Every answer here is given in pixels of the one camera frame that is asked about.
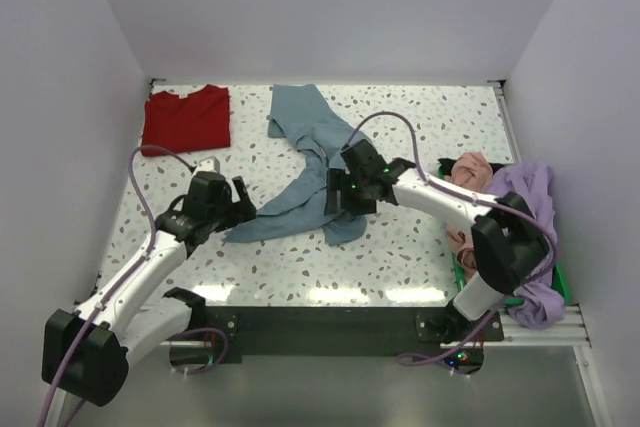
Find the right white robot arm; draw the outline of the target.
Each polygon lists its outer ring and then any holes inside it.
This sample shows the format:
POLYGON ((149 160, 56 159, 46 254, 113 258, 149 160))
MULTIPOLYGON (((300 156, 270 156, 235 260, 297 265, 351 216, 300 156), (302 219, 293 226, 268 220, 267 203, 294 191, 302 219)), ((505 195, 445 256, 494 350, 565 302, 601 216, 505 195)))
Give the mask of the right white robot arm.
POLYGON ((481 318, 510 297, 544 263, 553 241, 517 194, 480 194, 426 174, 416 162, 386 161, 368 141, 342 149, 327 173, 325 211, 373 214, 381 202, 426 213, 469 234, 476 273, 428 321, 440 341, 466 340, 481 318))

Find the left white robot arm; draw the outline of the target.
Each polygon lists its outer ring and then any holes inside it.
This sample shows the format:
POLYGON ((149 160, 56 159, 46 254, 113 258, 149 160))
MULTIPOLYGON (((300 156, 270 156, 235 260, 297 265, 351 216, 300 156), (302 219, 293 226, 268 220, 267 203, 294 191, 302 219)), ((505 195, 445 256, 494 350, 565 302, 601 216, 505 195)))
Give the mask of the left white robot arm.
POLYGON ((131 368, 174 335, 200 337, 207 315, 202 297, 181 288, 167 305, 140 312, 157 287, 214 233, 256 216, 242 177, 198 170, 188 191, 158 215, 136 257, 72 312, 57 310, 45 324, 41 376, 96 406, 111 402, 131 368))

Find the blue-grey t-shirt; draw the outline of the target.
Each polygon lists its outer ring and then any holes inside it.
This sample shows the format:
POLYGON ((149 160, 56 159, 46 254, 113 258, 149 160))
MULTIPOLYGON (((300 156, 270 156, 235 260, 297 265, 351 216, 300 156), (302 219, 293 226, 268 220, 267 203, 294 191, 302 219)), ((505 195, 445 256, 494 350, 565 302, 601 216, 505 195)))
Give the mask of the blue-grey t-shirt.
POLYGON ((314 85, 273 87, 267 135, 284 138, 303 154, 305 168, 256 218, 229 230, 228 243, 267 241, 321 229, 330 246, 355 241, 367 221, 344 210, 327 215, 327 174, 345 167, 340 151, 354 128, 340 118, 314 85))

